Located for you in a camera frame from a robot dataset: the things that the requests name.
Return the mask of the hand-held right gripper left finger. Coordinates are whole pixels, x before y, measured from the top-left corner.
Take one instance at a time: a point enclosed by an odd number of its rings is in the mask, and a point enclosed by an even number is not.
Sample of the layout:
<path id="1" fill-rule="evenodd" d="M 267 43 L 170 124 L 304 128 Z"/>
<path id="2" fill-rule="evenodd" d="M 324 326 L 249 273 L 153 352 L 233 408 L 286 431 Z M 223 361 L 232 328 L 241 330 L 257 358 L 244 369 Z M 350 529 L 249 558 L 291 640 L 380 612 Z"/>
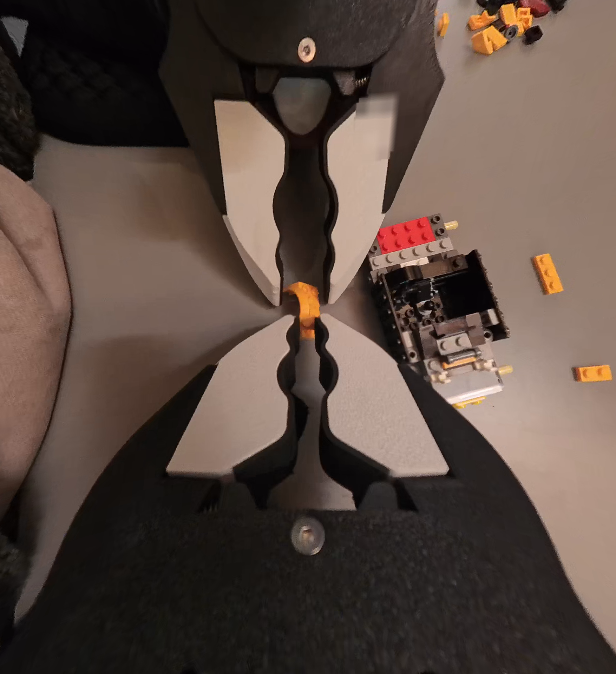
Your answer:
<path id="1" fill-rule="evenodd" d="M 283 316 L 221 358 L 168 463 L 171 476 L 279 484 L 296 465 L 299 321 Z"/>

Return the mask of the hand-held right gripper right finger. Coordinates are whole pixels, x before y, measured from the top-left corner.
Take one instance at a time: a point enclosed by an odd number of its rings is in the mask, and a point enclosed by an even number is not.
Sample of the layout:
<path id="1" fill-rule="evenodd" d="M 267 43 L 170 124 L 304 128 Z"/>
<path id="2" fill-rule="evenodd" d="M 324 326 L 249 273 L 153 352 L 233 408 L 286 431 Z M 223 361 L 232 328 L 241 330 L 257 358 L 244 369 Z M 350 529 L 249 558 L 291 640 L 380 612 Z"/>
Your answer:
<path id="1" fill-rule="evenodd" d="M 448 465 L 397 362 L 330 315 L 315 323 L 325 390 L 320 462 L 337 482 L 440 476 Z"/>

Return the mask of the person's left forearm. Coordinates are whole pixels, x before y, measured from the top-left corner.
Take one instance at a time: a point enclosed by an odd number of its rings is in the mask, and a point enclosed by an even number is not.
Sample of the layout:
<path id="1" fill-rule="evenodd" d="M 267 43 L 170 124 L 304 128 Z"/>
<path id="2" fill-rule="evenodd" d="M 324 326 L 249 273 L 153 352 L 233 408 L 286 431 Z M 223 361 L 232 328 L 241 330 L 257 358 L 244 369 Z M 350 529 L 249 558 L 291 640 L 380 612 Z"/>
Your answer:
<path id="1" fill-rule="evenodd" d="M 166 1 L 15 1 L 38 129 L 74 144 L 187 147 L 159 78 Z"/>

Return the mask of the black grey toy brick model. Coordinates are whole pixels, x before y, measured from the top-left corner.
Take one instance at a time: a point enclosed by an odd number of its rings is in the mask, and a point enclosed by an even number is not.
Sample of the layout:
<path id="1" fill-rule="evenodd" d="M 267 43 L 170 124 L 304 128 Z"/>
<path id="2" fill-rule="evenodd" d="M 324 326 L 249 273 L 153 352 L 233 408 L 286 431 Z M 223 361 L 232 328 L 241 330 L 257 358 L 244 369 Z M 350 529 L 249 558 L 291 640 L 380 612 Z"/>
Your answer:
<path id="1" fill-rule="evenodd" d="M 501 393 L 512 369 L 493 351 L 510 331 L 487 269 L 456 248 L 457 228 L 440 214 L 384 225 L 367 260 L 390 355 L 462 410 Z"/>

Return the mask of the orange toy brick assembly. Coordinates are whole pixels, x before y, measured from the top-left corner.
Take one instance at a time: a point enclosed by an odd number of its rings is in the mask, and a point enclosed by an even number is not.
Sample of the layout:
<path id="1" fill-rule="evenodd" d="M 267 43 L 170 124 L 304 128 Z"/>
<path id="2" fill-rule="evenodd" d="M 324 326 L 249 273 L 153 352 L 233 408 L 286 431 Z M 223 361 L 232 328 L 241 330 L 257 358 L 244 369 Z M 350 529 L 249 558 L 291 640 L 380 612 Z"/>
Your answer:
<path id="1" fill-rule="evenodd" d="M 320 316 L 320 298 L 317 287 L 305 283 L 295 282 L 284 292 L 294 295 L 299 303 L 299 335 L 301 340 L 315 339 L 315 319 Z"/>

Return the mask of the grey desk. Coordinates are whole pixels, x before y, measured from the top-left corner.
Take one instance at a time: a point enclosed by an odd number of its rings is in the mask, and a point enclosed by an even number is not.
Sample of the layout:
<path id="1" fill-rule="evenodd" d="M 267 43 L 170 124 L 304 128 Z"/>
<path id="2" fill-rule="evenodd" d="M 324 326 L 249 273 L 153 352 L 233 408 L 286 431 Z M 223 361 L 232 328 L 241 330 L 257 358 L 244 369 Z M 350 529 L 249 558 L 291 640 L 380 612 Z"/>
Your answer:
<path id="1" fill-rule="evenodd" d="M 442 1 L 446 81 L 387 223 L 441 213 L 478 249 L 511 330 L 505 389 L 464 416 L 535 502 L 582 602 L 616 651 L 616 3 L 569 1 L 543 38 L 472 52 L 472 1 Z M 237 338 L 275 320 L 188 150 L 44 137 L 34 189 L 57 214 L 73 328 L 48 436 L 26 482 L 33 552 L 22 616 L 114 453 Z M 544 295 L 531 258 L 564 291 Z M 576 366 L 609 365 L 580 383 Z"/>

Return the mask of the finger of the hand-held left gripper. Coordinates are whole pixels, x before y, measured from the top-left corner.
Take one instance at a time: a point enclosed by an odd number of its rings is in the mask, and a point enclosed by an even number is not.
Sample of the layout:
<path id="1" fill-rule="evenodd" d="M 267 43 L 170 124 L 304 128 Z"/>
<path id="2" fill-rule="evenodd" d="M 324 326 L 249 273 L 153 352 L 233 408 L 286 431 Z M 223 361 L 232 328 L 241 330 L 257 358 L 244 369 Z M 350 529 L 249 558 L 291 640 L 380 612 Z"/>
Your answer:
<path id="1" fill-rule="evenodd" d="M 251 103 L 215 100 L 224 223 L 247 271 L 274 306 L 282 292 L 273 200 L 285 172 L 283 135 Z"/>
<path id="2" fill-rule="evenodd" d="M 334 110 L 321 128 L 321 172 L 329 190 L 326 301 L 335 303 L 352 281 L 382 225 L 397 97 L 362 97 Z"/>

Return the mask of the pile of small toy bricks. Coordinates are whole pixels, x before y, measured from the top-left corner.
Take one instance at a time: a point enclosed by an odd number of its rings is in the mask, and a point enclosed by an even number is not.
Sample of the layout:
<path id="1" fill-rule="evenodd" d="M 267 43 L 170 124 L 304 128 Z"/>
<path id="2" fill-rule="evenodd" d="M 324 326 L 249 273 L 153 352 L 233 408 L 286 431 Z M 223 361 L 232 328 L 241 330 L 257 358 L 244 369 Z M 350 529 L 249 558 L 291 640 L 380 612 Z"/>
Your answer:
<path id="1" fill-rule="evenodd" d="M 536 21 L 550 13 L 561 12 L 567 1 L 478 1 L 479 14 L 471 15 L 466 27 L 472 33 L 471 48 L 488 56 L 521 41 L 532 46 L 543 38 Z"/>

